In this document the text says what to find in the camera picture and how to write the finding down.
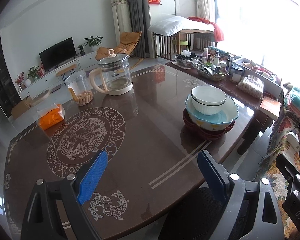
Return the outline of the basket of sundries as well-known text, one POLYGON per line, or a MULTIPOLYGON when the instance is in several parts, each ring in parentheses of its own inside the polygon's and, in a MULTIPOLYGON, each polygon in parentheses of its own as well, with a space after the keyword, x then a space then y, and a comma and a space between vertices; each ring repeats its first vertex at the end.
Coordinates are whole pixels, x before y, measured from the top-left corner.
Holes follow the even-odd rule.
POLYGON ((196 66, 198 74, 210 81, 222 81, 229 74, 220 67, 213 68, 213 65, 199 64, 196 66))

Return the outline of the red flower-shaped dish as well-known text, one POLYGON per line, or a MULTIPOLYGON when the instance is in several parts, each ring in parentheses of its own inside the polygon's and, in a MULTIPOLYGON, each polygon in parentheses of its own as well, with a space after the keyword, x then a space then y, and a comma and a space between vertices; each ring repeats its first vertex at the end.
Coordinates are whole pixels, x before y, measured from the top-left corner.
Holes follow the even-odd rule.
POLYGON ((201 138, 209 141, 214 141, 221 138, 224 134, 228 133, 233 129, 235 125, 235 121, 226 126, 225 129, 219 131, 208 131, 206 129, 200 128, 197 124, 195 124, 191 119, 186 109, 183 110, 183 121, 187 129, 191 132, 197 134, 201 138))

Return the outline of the white ribbed bowl black rim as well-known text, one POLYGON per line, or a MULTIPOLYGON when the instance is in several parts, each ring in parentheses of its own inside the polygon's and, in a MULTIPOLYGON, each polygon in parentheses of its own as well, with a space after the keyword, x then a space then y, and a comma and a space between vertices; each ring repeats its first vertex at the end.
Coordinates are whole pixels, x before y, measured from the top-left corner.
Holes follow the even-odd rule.
POLYGON ((226 101, 226 94, 213 86, 197 86, 191 90, 194 108, 203 115, 214 115, 221 111, 226 101))

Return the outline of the bagged snack pack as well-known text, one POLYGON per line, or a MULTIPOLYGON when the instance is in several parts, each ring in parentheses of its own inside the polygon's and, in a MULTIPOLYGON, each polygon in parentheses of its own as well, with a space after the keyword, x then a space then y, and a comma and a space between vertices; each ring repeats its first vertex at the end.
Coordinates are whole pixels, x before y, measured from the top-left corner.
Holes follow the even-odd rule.
POLYGON ((264 82, 254 75, 244 77, 237 87, 254 98, 263 99, 264 82))

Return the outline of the orange book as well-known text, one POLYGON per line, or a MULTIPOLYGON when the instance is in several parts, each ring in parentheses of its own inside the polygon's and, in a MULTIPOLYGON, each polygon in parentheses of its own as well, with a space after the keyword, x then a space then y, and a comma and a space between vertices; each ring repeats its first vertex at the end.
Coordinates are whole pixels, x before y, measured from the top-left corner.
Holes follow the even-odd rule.
POLYGON ((281 103, 265 96, 259 106, 259 110, 276 121, 280 114, 281 103))

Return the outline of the orange lounge chair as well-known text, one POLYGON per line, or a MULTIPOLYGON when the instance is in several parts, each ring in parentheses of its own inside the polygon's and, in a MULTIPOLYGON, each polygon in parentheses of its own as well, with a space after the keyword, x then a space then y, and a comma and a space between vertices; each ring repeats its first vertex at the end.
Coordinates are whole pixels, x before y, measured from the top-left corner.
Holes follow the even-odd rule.
POLYGON ((108 57, 110 55, 109 53, 110 51, 113 51, 114 54, 118 54, 118 53, 125 53, 127 55, 132 54, 141 38, 141 35, 142 35, 141 31, 131 32, 131 33, 121 33, 119 45, 116 46, 115 48, 106 48, 106 47, 98 48, 95 59, 97 61, 100 61, 101 59, 108 57))

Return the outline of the white tv cabinet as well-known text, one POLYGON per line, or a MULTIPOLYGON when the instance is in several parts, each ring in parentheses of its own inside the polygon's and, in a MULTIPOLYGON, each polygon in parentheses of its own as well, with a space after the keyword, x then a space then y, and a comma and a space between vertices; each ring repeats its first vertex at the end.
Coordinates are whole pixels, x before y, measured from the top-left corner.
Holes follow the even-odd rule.
POLYGON ((64 80, 73 72, 78 72, 80 70, 96 66, 97 60, 95 59, 95 56, 96 51, 89 52, 84 56, 68 60, 65 64, 62 64, 57 68, 53 68, 53 70, 49 71, 43 77, 32 82, 29 87, 26 87, 22 92, 20 92, 19 96, 21 100, 23 100, 27 96, 34 98, 41 92, 64 83, 64 80), (59 74, 59 72, 64 71, 72 65, 75 65, 76 68, 74 68, 72 71, 67 71, 64 74, 59 74))

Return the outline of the blue scalloped bowl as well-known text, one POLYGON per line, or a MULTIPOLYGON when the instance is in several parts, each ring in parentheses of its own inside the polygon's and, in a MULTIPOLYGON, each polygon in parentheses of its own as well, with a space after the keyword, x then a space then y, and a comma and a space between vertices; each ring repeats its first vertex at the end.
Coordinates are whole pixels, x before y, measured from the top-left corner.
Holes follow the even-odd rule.
POLYGON ((226 129, 238 116, 238 106, 233 98, 227 97, 221 106, 221 111, 214 115, 204 115, 197 111, 191 102, 191 95, 185 100, 186 110, 191 121, 207 131, 220 131, 226 129))

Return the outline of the black television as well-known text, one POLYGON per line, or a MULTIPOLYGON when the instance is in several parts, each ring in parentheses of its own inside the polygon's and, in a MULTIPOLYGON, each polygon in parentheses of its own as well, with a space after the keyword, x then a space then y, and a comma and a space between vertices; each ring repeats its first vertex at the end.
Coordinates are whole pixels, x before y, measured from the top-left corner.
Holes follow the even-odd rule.
POLYGON ((76 50, 72 37, 67 38, 39 53, 43 68, 47 72, 59 66, 62 62, 74 58, 76 50))

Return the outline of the wooden stool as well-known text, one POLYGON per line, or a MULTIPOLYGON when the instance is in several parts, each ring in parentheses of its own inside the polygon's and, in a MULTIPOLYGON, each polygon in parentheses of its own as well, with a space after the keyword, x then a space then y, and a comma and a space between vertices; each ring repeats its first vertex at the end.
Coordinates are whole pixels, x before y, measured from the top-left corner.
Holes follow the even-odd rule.
POLYGON ((66 67, 63 67, 61 70, 56 71, 56 76, 61 77, 63 83, 65 84, 65 80, 67 78, 66 74, 69 73, 74 74, 76 72, 77 64, 72 64, 66 67))

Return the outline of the dark display cabinet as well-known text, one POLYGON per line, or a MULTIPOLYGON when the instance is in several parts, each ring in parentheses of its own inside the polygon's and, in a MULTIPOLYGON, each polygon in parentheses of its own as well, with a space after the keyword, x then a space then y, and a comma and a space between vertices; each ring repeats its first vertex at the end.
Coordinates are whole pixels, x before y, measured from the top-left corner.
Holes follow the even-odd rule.
POLYGON ((0 107, 7 118, 12 115, 12 108, 20 101, 20 96, 6 65, 0 35, 0 107))

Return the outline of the red flower vase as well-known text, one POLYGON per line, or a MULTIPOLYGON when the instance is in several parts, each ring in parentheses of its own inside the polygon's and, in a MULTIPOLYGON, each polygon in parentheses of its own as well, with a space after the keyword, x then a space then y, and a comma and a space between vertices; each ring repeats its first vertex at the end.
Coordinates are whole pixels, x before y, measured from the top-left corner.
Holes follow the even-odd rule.
POLYGON ((21 91, 25 89, 24 72, 21 72, 20 74, 17 75, 17 78, 15 79, 15 83, 18 85, 21 91))

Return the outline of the cardboard box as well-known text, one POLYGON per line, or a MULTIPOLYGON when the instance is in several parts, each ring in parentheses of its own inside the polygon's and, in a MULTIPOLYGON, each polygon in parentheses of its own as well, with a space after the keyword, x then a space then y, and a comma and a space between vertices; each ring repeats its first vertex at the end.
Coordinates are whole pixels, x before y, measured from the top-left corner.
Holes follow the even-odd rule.
POLYGON ((23 115, 26 111, 28 111, 31 108, 32 98, 30 96, 27 96, 21 102, 19 102, 16 106, 12 108, 11 115, 14 119, 19 118, 21 115, 23 115))

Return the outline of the grey curtain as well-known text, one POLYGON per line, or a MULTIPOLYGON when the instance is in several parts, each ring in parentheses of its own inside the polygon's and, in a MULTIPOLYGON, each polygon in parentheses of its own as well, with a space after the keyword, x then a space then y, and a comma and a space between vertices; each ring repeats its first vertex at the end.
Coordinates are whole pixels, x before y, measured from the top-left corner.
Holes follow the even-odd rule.
POLYGON ((146 58, 150 56, 148 34, 146 28, 146 15, 143 0, 128 0, 130 21, 133 32, 141 32, 140 40, 136 46, 137 57, 146 58))

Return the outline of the small potted plant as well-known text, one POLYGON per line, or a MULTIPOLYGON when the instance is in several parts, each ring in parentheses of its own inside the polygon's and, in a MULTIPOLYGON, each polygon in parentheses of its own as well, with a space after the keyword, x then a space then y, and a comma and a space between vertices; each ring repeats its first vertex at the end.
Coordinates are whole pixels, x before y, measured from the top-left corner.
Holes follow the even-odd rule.
POLYGON ((81 44, 81 45, 79 45, 77 48, 78 48, 78 50, 79 50, 80 55, 81 55, 81 56, 84 56, 84 55, 85 55, 84 45, 81 44))

